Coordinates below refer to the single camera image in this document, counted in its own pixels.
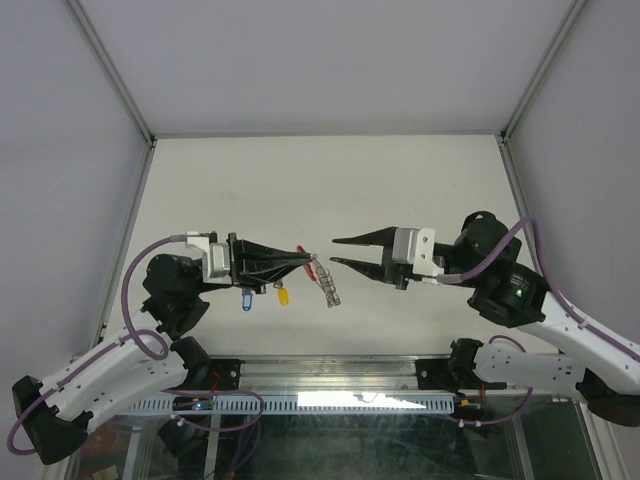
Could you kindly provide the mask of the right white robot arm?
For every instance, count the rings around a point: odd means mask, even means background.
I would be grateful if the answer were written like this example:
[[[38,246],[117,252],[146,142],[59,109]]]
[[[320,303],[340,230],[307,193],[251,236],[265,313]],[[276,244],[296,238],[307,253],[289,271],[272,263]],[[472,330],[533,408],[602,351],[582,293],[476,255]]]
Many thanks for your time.
[[[518,232],[488,211],[468,215],[451,244],[430,228],[387,227],[344,238],[342,244],[379,246],[380,262],[337,257],[366,278],[405,290],[412,282],[470,290],[468,306],[494,325],[541,339],[557,354],[509,351],[460,338],[450,345],[446,371],[428,378],[456,395],[509,384],[542,389],[584,404],[610,423],[639,424],[639,345],[572,305],[546,276],[519,263]]]

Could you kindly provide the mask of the red handled metal keyring holder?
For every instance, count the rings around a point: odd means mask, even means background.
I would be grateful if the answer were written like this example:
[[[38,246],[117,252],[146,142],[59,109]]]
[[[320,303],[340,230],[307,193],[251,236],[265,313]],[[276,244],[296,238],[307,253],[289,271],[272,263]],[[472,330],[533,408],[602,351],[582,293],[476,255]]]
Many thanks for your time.
[[[303,268],[309,279],[322,290],[327,307],[339,306],[341,299],[330,271],[316,257],[310,263],[304,265]]]

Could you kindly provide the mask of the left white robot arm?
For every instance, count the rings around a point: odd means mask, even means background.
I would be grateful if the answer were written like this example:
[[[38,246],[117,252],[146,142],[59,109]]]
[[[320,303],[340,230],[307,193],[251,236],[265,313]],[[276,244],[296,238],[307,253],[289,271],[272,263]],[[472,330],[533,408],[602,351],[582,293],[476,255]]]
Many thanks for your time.
[[[188,333],[209,308],[202,294],[233,288],[262,294],[315,258],[235,234],[219,240],[214,232],[172,235],[145,247],[122,279],[123,329],[54,374],[14,383],[8,450],[52,465],[137,401],[182,385],[201,387],[209,356]]]

